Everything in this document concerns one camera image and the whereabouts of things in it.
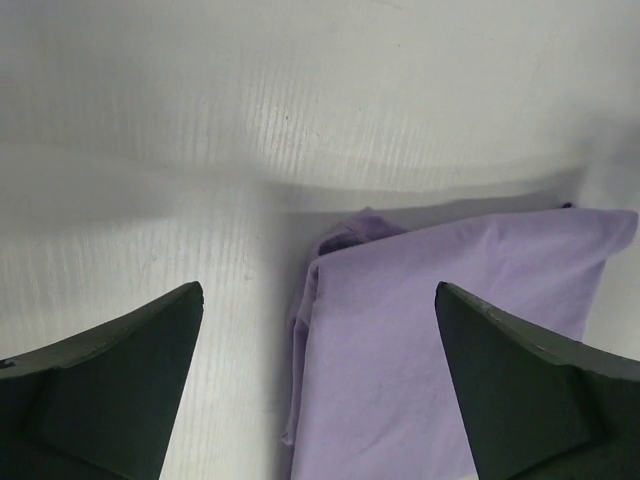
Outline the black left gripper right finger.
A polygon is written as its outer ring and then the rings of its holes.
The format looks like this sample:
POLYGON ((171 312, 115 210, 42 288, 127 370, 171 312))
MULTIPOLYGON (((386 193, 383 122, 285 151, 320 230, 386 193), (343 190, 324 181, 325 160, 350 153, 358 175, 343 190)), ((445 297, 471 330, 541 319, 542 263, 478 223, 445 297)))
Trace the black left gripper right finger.
POLYGON ((435 311, 479 478, 638 478, 638 361, 451 283, 438 285, 435 311))

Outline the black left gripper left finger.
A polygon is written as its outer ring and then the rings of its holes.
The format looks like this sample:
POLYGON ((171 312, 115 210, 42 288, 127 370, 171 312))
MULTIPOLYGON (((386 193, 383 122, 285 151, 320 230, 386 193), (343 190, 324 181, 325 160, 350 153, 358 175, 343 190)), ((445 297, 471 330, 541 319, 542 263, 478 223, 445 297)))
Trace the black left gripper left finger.
POLYGON ((2 360, 2 478, 159 478, 203 310, 191 282, 2 360))

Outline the lavender t shirt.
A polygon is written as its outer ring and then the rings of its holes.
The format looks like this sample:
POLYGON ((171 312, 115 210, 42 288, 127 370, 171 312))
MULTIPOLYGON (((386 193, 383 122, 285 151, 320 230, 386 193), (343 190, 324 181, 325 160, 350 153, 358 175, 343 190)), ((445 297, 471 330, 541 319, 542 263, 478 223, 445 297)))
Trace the lavender t shirt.
POLYGON ((372 210, 314 248, 290 314, 295 479, 461 479, 475 467, 439 336, 451 282, 573 339, 628 210, 489 214, 406 231, 372 210))

